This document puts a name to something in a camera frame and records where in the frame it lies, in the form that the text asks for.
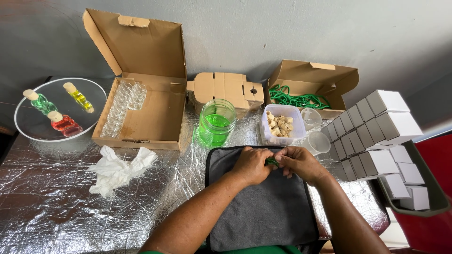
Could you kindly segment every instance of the round acrylic tray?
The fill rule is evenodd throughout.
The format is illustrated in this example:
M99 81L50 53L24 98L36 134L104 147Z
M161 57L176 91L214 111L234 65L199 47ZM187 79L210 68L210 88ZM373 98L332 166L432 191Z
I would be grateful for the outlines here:
M94 112L87 113L63 88L63 84L71 82L93 105ZM24 136L42 142L60 142L82 135L94 127L104 109L107 95L95 82L82 78L64 78L47 82L34 91L44 95L49 102L55 104L58 112L69 115L82 128L83 132L65 137L60 131L52 128L50 119L33 107L30 100L23 98L14 113L16 128Z

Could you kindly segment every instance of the dark plastic bin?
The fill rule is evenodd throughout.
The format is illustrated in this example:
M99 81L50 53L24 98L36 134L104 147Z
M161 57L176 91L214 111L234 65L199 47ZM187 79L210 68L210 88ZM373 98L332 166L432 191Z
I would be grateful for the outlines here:
M380 185L381 191L383 192L387 202L389 203L389 206L397 213L419 217L431 217L449 210L451 208L451 204L447 200L446 195L443 192L443 189L441 189L441 187L439 186L438 182L436 181L432 172L428 168L427 164L422 159L422 156L419 153L416 146L414 145L413 141L410 140L408 142L403 143L402 145L406 148L406 151L410 155L411 160L413 161L414 164L416 164L416 166L419 169L419 172L422 175L422 178L425 181L425 184L422 184L421 186L427 187L428 189L428 201L430 202L430 209L413 211L400 207L400 201L391 200L389 198L388 192L383 187L383 182L381 181L380 178L378 178L378 183Z

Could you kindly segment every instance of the yellow liquid bottle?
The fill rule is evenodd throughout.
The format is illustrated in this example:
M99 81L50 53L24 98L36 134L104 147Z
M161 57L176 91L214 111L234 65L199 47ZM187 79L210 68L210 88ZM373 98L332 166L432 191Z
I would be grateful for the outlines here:
M64 89L69 93L72 98L80 105L82 106L86 112L92 113L94 112L93 105L89 103L89 101L86 100L86 97L75 88L74 84L71 82L67 82L63 85Z

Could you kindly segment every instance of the wooden cap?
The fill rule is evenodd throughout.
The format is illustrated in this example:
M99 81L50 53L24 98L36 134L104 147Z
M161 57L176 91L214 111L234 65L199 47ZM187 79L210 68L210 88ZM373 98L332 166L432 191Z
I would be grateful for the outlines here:
M29 100L37 100L39 98L39 95L31 89L25 90L22 94Z
M52 120L52 122L59 122L63 120L63 116L58 111L51 111L49 114L47 114L47 117Z
M66 89L68 93L73 93L77 91L77 88L75 88L74 84L71 82L64 83L63 87L64 89Z

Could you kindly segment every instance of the glass jar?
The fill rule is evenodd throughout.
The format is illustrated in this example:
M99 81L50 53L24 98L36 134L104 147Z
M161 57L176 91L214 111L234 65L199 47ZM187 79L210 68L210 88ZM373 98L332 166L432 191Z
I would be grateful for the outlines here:
M235 127L235 107L223 99L207 102L199 114L199 136L209 146L221 146Z

